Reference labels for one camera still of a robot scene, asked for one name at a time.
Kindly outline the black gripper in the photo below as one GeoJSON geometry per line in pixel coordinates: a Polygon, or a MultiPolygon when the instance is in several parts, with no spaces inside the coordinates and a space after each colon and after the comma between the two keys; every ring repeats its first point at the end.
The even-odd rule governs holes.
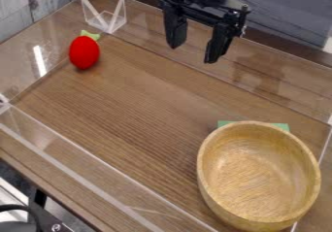
{"type": "MultiPolygon", "coordinates": [[[[165,41],[172,49],[180,47],[187,40],[188,22],[181,10],[191,17],[219,18],[221,14],[231,13],[239,19],[240,25],[244,25],[247,15],[252,11],[240,0],[163,0],[163,5],[165,41]]],[[[205,63],[216,63],[225,55],[233,37],[235,30],[229,24],[220,22],[213,26],[212,38],[207,44],[205,63]]]]}

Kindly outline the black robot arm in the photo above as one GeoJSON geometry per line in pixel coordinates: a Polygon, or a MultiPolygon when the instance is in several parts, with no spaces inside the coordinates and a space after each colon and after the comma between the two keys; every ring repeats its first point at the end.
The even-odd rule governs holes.
{"type": "Polygon", "coordinates": [[[249,6],[240,0],[160,0],[165,41],[172,49],[187,41],[188,20],[213,29],[204,62],[213,64],[225,55],[235,37],[245,33],[249,6]]]}

